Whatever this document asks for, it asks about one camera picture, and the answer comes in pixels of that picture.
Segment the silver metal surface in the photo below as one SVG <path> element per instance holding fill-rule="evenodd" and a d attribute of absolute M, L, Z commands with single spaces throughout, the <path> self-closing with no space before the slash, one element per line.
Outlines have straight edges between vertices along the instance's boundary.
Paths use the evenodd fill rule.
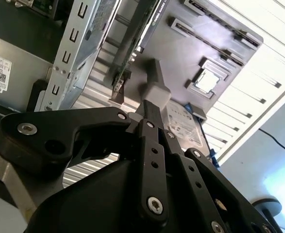
<path fill-rule="evenodd" d="M 267 233 L 272 233 L 272 231 L 271 231 L 266 225 L 263 225 L 263 229 L 264 229 Z"/>
<path fill-rule="evenodd" d="M 121 118 L 121 119 L 123 119 L 123 120 L 126 119 L 126 116 L 124 116 L 122 113 L 119 113 L 119 114 L 118 114 L 118 117 Z"/>
<path fill-rule="evenodd" d="M 173 133 L 168 132 L 167 134 L 168 134 L 168 136 L 169 136 L 170 138 L 175 138 L 175 135 L 173 135 Z"/>
<path fill-rule="evenodd" d="M 212 227 L 212 229 L 214 230 L 215 233 L 224 233 L 223 228 L 217 222 L 212 222 L 211 223 L 211 227 Z"/>
<path fill-rule="evenodd" d="M 76 73 L 102 45 L 120 0 L 75 0 L 60 43 L 50 82 L 41 105 L 59 109 Z"/>
<path fill-rule="evenodd" d="M 42 104 L 42 101 L 43 101 L 43 98 L 44 98 L 44 94 L 45 94 L 45 90 L 40 92 L 40 94 L 39 94 L 39 96 L 37 98 L 37 102 L 36 102 L 35 108 L 34 108 L 35 112 L 40 111 L 41 104 Z"/>
<path fill-rule="evenodd" d="M 17 126 L 18 132 L 24 135 L 34 135 L 37 133 L 37 128 L 35 125 L 30 123 L 21 123 Z"/>
<path fill-rule="evenodd" d="M 0 104 L 26 111 L 33 83 L 46 79 L 51 63 L 0 39 L 0 56 L 12 62 L 8 90 L 0 93 Z"/>
<path fill-rule="evenodd" d="M 201 157 L 201 155 L 200 155 L 197 151 L 195 151 L 194 154 L 195 154 L 198 158 Z"/>
<path fill-rule="evenodd" d="M 24 6 L 32 7 L 34 0 L 16 0 L 16 3 L 21 4 L 21 6 L 24 5 Z"/>
<path fill-rule="evenodd" d="M 19 1 L 15 2 L 15 7 L 16 8 L 19 8 L 19 7 L 22 7 L 24 6 L 23 4 L 21 4 Z"/>
<path fill-rule="evenodd" d="M 75 73 L 74 79 L 68 88 L 68 91 L 61 102 L 59 109 L 70 109 L 78 97 L 82 94 L 83 89 L 85 88 L 87 79 L 90 75 L 90 72 L 94 66 L 95 60 L 98 56 L 99 51 L 91 55 L 85 62 L 85 65 Z"/>
<path fill-rule="evenodd" d="M 76 166 L 69 167 L 65 170 L 63 185 L 64 187 L 68 187 L 117 160 L 118 154 L 112 153 L 109 157 L 102 160 L 89 160 Z"/>
<path fill-rule="evenodd" d="M 150 197 L 148 199 L 148 207 L 149 209 L 155 213 L 156 215 L 160 215 L 163 212 L 163 205 L 159 199 L 155 197 Z"/>
<path fill-rule="evenodd" d="M 151 122 L 147 122 L 147 125 L 151 128 L 154 128 L 154 125 Z"/>
<path fill-rule="evenodd" d="M 0 156 L 0 180 L 5 184 L 26 222 L 48 197 L 63 189 L 62 179 L 39 181 Z"/>

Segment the screw head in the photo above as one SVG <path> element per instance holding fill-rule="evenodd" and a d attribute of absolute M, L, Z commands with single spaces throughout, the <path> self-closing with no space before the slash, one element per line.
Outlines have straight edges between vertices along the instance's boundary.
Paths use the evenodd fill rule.
<path fill-rule="evenodd" d="M 194 154 L 196 155 L 196 157 L 200 158 L 201 155 L 197 152 L 197 151 L 194 151 Z"/>
<path fill-rule="evenodd" d="M 34 135 L 37 132 L 37 128 L 35 125 L 30 123 L 21 123 L 17 126 L 18 132 L 23 135 Z"/>
<path fill-rule="evenodd" d="M 215 233 L 224 233 L 223 228 L 217 222 L 212 222 L 211 223 L 211 227 L 212 227 L 212 229 L 214 230 Z"/>
<path fill-rule="evenodd" d="M 154 128 L 154 125 L 151 122 L 147 122 L 147 125 L 151 128 Z"/>
<path fill-rule="evenodd" d="M 119 113 L 118 117 L 121 118 L 122 120 L 126 119 L 126 116 L 123 113 Z"/>
<path fill-rule="evenodd" d="M 163 212 L 162 203 L 155 197 L 148 198 L 148 207 L 156 215 L 161 215 Z"/>
<path fill-rule="evenodd" d="M 170 138 L 175 138 L 175 135 L 173 135 L 173 133 L 167 132 L 167 134 L 168 134 L 168 136 L 169 136 Z"/>
<path fill-rule="evenodd" d="M 263 225 L 263 229 L 264 229 L 267 233 L 272 233 L 271 230 L 270 230 L 266 225 Z"/>

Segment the gray metal panel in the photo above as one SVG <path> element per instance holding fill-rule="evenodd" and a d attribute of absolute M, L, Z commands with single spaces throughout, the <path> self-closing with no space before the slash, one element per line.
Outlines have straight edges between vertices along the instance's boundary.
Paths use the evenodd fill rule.
<path fill-rule="evenodd" d="M 45 79 L 52 64 L 1 39 L 0 56 L 12 62 L 8 89 L 0 93 L 0 104 L 24 112 L 33 83 Z"/>
<path fill-rule="evenodd" d="M 64 173 L 63 186 L 66 188 L 117 160 L 118 154 L 112 153 L 106 159 L 90 160 L 67 168 Z"/>
<path fill-rule="evenodd" d="M 60 107 L 76 73 L 81 68 L 85 69 L 84 61 L 101 45 L 118 7 L 119 0 L 74 1 L 41 111 L 57 110 Z"/>

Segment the mounting hole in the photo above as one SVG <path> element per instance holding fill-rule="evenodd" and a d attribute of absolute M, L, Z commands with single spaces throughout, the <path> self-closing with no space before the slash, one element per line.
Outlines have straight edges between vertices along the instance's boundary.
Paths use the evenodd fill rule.
<path fill-rule="evenodd" d="M 152 148 L 151 150 L 152 150 L 152 152 L 153 152 L 154 154 L 157 154 L 157 153 L 158 153 L 157 149 L 155 149 L 155 148 Z"/>
<path fill-rule="evenodd" d="M 152 167 L 158 168 L 158 164 L 156 162 L 151 162 Z"/>
<path fill-rule="evenodd" d="M 195 182 L 195 184 L 198 188 L 201 188 L 201 184 L 199 182 Z"/>
<path fill-rule="evenodd" d="M 45 149 L 51 154 L 63 154 L 66 151 L 65 145 L 57 140 L 48 140 Z"/>
<path fill-rule="evenodd" d="M 88 30 L 88 31 L 86 32 L 86 35 L 85 35 L 85 40 L 89 40 L 91 35 L 92 35 L 92 31 L 91 31 L 91 30 Z"/>
<path fill-rule="evenodd" d="M 256 233 L 262 233 L 262 231 L 260 230 L 260 228 L 255 224 L 255 223 L 251 223 L 251 227 L 254 230 L 254 232 Z"/>

